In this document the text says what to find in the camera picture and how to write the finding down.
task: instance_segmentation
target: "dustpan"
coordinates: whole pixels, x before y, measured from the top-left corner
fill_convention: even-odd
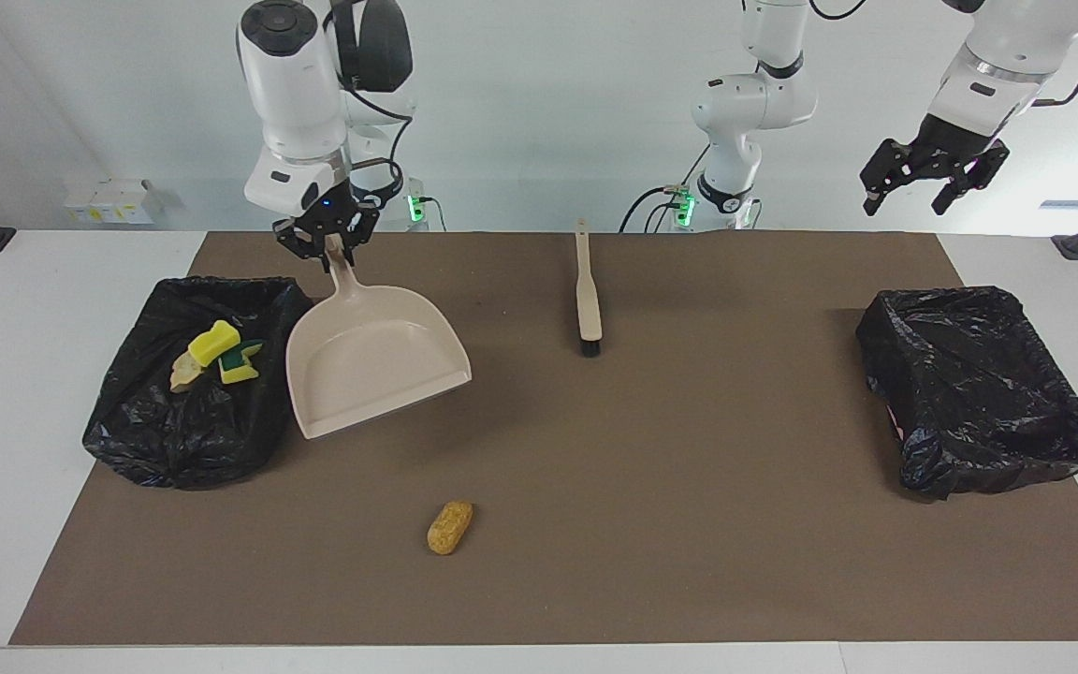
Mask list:
[[[360,286],[334,236],[335,293],[294,326],[286,370],[307,439],[425,401],[472,380],[457,333],[436,304],[404,287]]]

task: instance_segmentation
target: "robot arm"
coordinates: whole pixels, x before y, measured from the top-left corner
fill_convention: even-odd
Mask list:
[[[703,206],[710,215],[733,219],[748,200],[762,159],[760,146],[748,134],[802,124],[817,108],[817,90],[801,51],[808,12],[807,0],[745,3],[741,38],[760,65],[751,74],[709,81],[693,107],[693,121],[709,136],[710,146],[694,191],[711,204]]]
[[[1078,0],[942,0],[970,13],[976,27],[942,75],[917,137],[884,140],[860,180],[863,209],[875,215],[887,193],[915,180],[946,180],[934,200],[942,215],[970,189],[984,189],[1009,157],[997,139],[1060,71],[1078,38]]]

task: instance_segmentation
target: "green light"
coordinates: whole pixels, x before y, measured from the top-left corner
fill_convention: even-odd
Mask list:
[[[690,195],[689,192],[680,192],[680,210],[677,212],[677,225],[683,226],[688,230],[689,224],[692,222],[692,211],[697,207],[697,197]]]
[[[423,209],[423,204],[419,204],[413,195],[407,196],[407,200],[410,201],[410,219],[414,222],[423,222],[423,219],[427,217],[427,210]]]

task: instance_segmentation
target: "dustpan pan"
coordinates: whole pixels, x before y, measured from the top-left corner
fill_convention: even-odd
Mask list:
[[[286,370],[307,439],[425,401],[472,380],[468,355],[436,304],[403,287],[360,286],[334,236],[335,293],[294,326]]]

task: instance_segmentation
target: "dustpan handle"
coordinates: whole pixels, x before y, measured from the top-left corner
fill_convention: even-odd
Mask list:
[[[350,299],[360,287],[356,273],[347,264],[347,258],[341,251],[342,242],[337,234],[327,236],[327,257],[330,258],[330,279],[335,285],[336,298]]]

